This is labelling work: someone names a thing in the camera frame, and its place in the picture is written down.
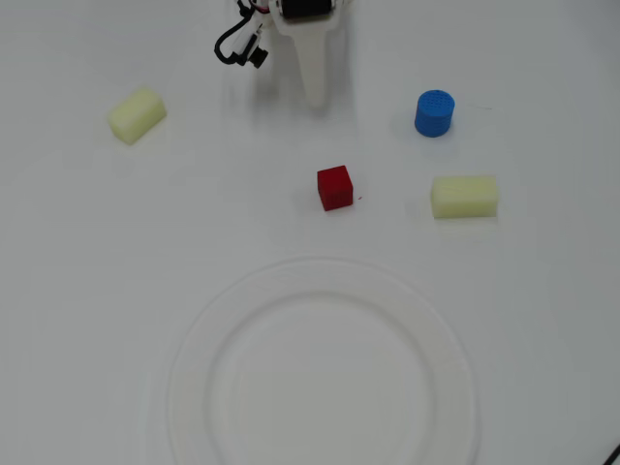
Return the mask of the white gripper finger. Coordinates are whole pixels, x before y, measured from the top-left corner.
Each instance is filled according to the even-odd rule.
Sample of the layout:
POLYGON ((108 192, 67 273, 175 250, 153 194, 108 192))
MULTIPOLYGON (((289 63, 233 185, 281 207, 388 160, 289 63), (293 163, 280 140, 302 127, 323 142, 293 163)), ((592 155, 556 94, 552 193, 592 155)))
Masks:
POLYGON ((311 109, 326 109, 335 97, 339 84, 338 53, 328 30, 288 34, 301 78, 301 87, 311 109))

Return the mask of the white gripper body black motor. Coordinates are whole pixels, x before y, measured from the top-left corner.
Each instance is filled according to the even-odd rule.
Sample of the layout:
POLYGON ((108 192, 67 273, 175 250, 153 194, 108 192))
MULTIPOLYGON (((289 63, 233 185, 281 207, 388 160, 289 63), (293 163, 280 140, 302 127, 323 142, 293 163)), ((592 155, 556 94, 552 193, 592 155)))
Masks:
POLYGON ((308 28, 329 29, 338 24, 349 1, 283 0, 269 1, 268 8, 275 28, 281 34, 293 34, 308 28))

